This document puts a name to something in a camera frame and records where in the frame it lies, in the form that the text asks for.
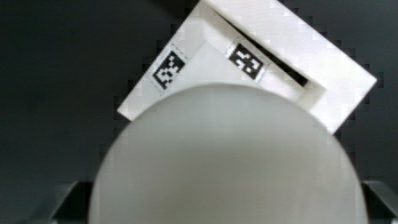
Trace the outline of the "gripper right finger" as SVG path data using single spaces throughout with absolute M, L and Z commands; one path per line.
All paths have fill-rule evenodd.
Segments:
M 398 224 L 398 194 L 376 180 L 362 182 L 369 224 Z

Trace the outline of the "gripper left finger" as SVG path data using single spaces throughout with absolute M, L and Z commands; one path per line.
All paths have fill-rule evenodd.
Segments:
M 44 198 L 33 212 L 41 224 L 89 224 L 89 201 L 92 183 L 74 181 L 62 183 Z

